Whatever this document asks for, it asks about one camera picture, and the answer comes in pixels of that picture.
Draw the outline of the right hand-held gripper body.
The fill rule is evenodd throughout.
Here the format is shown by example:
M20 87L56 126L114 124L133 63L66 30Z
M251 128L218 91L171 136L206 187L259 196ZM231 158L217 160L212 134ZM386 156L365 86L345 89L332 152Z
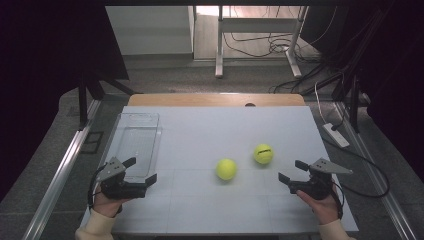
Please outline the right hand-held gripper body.
M288 185L291 194L295 194L297 190L307 193L316 200L323 200L332 192L332 175L353 173L352 170L342 167L324 158L318 159L313 164L308 164L310 179L306 182L292 181Z

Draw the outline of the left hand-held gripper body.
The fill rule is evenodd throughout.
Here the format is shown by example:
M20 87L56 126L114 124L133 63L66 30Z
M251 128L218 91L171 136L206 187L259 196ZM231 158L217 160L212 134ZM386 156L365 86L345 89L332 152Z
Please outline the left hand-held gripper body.
M130 183L125 180L128 168L116 157L104 165L96 181L100 183L101 191L107 198L119 200L145 197L148 187L144 183Z

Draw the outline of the clear plastic container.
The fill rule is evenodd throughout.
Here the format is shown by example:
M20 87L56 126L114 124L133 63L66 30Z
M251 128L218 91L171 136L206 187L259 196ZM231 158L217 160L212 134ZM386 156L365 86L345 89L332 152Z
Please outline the clear plastic container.
M124 180L143 183L155 173L162 128L157 113L121 113L118 115L100 165L111 160L121 163L135 157L126 169Z

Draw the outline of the yellow tennis ball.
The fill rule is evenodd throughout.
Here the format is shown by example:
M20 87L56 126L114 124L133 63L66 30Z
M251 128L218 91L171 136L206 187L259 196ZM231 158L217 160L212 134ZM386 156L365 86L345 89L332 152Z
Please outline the yellow tennis ball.
M254 149L253 158L259 164L269 164L273 157L273 148L268 144L259 144Z
M215 173L221 180L231 180L237 172L237 164L232 159L221 159L218 161Z

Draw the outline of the person's left hand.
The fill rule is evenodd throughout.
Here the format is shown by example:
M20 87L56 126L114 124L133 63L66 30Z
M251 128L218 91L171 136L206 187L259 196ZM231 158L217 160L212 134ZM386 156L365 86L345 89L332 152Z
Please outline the person's left hand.
M114 218L126 202L128 199L109 199L99 190L94 197L93 209L105 217Z

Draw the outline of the person's right hand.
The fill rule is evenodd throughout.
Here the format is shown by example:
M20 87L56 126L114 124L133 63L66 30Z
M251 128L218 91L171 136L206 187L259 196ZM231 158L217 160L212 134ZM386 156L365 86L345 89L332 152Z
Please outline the person's right hand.
M312 209L320 225L326 225L339 219L338 205L332 196L316 200L301 190L297 190L296 195Z

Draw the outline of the black flat floor plate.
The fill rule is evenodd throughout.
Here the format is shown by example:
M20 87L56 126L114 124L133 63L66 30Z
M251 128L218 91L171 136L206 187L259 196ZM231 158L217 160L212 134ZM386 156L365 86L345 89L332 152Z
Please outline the black flat floor plate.
M96 154L103 138L102 131L89 132L81 146L82 154Z

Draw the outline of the white power strip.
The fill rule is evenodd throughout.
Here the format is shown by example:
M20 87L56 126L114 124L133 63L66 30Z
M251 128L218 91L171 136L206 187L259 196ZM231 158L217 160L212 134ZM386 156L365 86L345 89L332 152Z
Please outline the white power strip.
M349 142L346 138L338 130L333 130L333 125L331 123L324 124L323 128L339 147L345 148L349 146Z

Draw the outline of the black metal stand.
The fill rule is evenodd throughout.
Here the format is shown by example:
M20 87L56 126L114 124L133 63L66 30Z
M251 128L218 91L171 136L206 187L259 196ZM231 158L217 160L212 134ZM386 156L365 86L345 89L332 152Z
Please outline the black metal stand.
M100 84L101 81L108 83L109 85L129 96L136 94L136 91L105 74L95 72L93 74L82 75L79 79L78 86L80 131L82 131L88 125L88 105L86 91L89 91L94 100L102 100L105 96L105 91Z
M332 92L332 99L336 102L344 102L348 93L351 94L347 104L348 109L343 113L348 114L351 127L358 132L357 114L359 105L358 66L370 39L373 36L373 14L353 14L348 20L347 29L351 32L351 38L347 42L346 56L343 58L346 65L341 69L338 83Z

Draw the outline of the wooden table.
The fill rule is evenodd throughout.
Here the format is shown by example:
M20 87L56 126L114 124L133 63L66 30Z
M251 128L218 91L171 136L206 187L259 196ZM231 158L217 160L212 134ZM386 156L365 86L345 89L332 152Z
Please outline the wooden table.
M299 94L258 94L258 93L170 93L134 94L129 106L170 106L170 107L271 107L305 106Z

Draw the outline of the dark curtain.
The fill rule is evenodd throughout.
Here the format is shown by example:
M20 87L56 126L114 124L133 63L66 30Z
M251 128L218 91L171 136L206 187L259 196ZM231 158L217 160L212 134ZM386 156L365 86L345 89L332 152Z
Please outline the dark curtain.
M391 0L359 65L368 115L424 182L424 0Z
M0 0L0 201L85 79L126 79L100 0Z

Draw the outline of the white cabinet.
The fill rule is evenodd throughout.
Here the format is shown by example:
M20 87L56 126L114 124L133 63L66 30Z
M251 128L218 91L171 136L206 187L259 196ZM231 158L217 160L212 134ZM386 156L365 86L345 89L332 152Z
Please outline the white cabinet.
M191 54L191 6L108 6L110 23L123 55Z

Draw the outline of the aluminium floor rail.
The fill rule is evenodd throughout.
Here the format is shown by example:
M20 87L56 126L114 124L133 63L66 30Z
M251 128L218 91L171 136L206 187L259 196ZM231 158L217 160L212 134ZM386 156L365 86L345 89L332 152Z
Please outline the aluminium floor rail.
M354 130L346 118L343 118L343 120L343 126L346 129L349 139L352 141L352 145L358 151L358 154L361 157L364 157L366 160L369 160L371 163L374 163L374 158L369 152L369 149L367 148L360 134ZM382 194L385 190L390 190L389 184L384 179L383 173L381 171L377 170L375 167L372 167L370 164L366 164L366 169L378 193ZM400 238L402 240L416 240L415 233L411 230L409 221L406 218L405 213L395 198L394 194L389 191L384 197L381 198L381 201L385 206L385 209L387 210L395 229L400 235Z
M58 168L53 176L30 224L28 225L22 240L39 240L54 207L63 191L65 183L73 169L77 156L80 152L85 138L93 124L95 115L101 105L101 100L93 100L88 107L88 120L86 125L77 130L70 145L68 146Z

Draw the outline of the white metal desk frame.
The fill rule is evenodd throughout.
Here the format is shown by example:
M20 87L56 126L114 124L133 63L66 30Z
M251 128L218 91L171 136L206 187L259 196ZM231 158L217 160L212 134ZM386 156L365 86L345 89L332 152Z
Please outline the white metal desk frame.
M223 6L218 6L218 40L216 50L215 76L223 77L223 37L225 33L290 33L290 45L284 48L286 58L293 76L302 76L295 58L295 47L300 35L307 12L306 6L301 6L296 18L224 18Z

